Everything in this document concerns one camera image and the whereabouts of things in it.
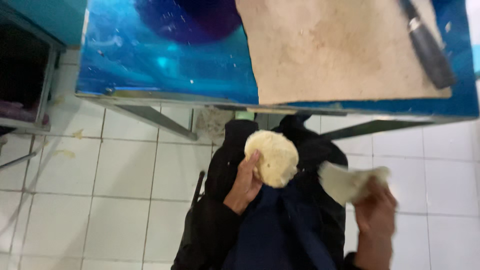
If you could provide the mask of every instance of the floor tile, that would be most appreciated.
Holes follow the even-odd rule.
[[[370,122],[371,116],[322,116],[321,132],[327,133],[330,131],[342,129],[357,124]],[[363,135],[352,138],[335,140],[334,143],[345,153],[348,154],[372,154],[372,135]]]
[[[216,151],[220,148],[220,146],[213,146],[212,147],[212,157],[216,153]]]
[[[81,257],[91,198],[36,194],[24,254]]]
[[[392,270],[430,270],[426,216],[396,216]]]
[[[391,171],[390,190],[398,202],[398,211],[427,213],[425,164],[420,159],[373,157],[374,167]]]
[[[0,149],[0,165],[26,156],[30,150],[31,135],[7,134],[7,143]],[[0,172],[0,189],[21,190],[24,184],[27,161]]]
[[[425,160],[429,213],[478,215],[473,163]]]
[[[80,50],[67,49],[66,52],[60,55],[60,64],[79,64]]]
[[[470,123],[472,131],[473,158],[480,161],[480,120]]]
[[[305,127],[316,133],[320,133],[322,117],[320,115],[312,115],[307,121],[305,121]]]
[[[0,254],[0,270],[8,270],[8,254]]]
[[[158,128],[123,114],[107,110],[103,138],[156,141]]]
[[[371,170],[373,168],[372,157],[347,155],[347,160],[350,170]]]
[[[159,142],[187,143],[187,144],[211,144],[212,143],[212,141],[209,140],[206,137],[206,135],[197,132],[196,121],[197,121],[198,114],[201,113],[201,110],[194,110],[193,116],[191,116],[192,114],[191,108],[177,108],[177,107],[162,106],[162,109],[160,112],[165,116],[169,117],[170,119],[174,120],[175,122],[177,122],[179,125],[183,126],[186,129],[188,129],[190,120],[192,118],[192,131],[194,133],[197,133],[199,137],[198,137],[198,140],[191,141],[187,138],[184,138],[174,133],[160,129],[158,131]]]
[[[100,149],[95,195],[150,198],[156,143],[105,139]]]
[[[373,154],[423,157],[422,128],[387,131],[373,135]]]
[[[255,122],[258,124],[258,129],[268,130],[268,113],[258,113]]]
[[[423,128],[426,158],[473,160],[469,122]]]
[[[80,258],[22,257],[22,270],[80,270]]]
[[[173,261],[180,246],[190,203],[152,201],[145,260]]]
[[[142,260],[148,206],[147,200],[94,198],[85,257]]]
[[[480,269],[478,218],[428,217],[432,270]]]
[[[477,199],[478,199],[479,215],[480,215],[480,163],[475,164],[475,176],[477,180]]]
[[[268,130],[278,127],[280,121],[285,117],[285,114],[269,113],[268,114]]]
[[[19,255],[22,253],[25,234],[27,230],[28,216],[32,205],[32,195],[23,193],[20,203],[20,211],[18,212],[15,234],[12,240],[12,254]]]
[[[355,212],[347,211],[345,219],[345,245],[343,247],[345,255],[349,252],[356,252],[359,241],[359,229]]]
[[[20,256],[10,255],[8,260],[8,270],[20,270]]]
[[[100,137],[104,108],[76,97],[78,66],[61,65],[58,81],[47,107],[51,129],[47,134]]]
[[[144,263],[144,270],[170,270],[171,263]]]
[[[47,136],[37,192],[91,195],[100,139]]]
[[[190,201],[211,152],[211,146],[158,144],[152,198]]]
[[[0,252],[9,252],[22,193],[0,191]]]
[[[82,270],[142,270],[142,263],[86,259]]]

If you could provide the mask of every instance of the blue tabletop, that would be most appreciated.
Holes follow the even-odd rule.
[[[433,6],[458,80],[451,98],[289,105],[478,116],[465,0],[433,0]],[[89,0],[87,10],[77,93],[104,95],[107,88],[160,91],[258,104],[247,38],[234,0]]]

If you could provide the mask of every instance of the right hand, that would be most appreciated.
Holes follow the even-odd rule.
[[[240,163],[233,187],[223,201],[223,204],[238,215],[245,211],[248,204],[255,199],[262,188],[262,181],[256,178],[253,173],[260,154],[259,150],[255,150],[248,160],[245,157]]]
[[[364,270],[387,270],[392,257],[392,236],[395,233],[396,200],[388,187],[375,179],[367,183],[370,195],[354,204],[359,244],[355,266]]]

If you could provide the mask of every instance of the dough ball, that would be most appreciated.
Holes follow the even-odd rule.
[[[271,187],[284,187],[297,173],[299,154],[295,145],[282,134],[261,130],[248,137],[245,156],[261,153],[254,173]]]
[[[324,191],[337,203],[345,206],[348,202],[355,203],[370,194],[365,185],[371,176],[375,176],[380,185],[388,187],[390,170],[382,166],[373,170],[348,171],[326,161],[320,166],[318,175]]]

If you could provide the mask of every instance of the white tile floor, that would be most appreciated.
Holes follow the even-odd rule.
[[[190,143],[75,98],[75,54],[62,58],[47,136],[11,134],[0,164],[49,143],[0,172],[0,270],[166,270],[212,143]],[[161,108],[188,125],[189,110]],[[281,116],[261,116],[273,127]],[[328,132],[371,117],[312,117]],[[73,133],[82,130],[82,139]],[[480,122],[338,141],[352,168],[392,169],[399,201],[392,269],[480,269]],[[357,227],[347,211],[345,251]]]

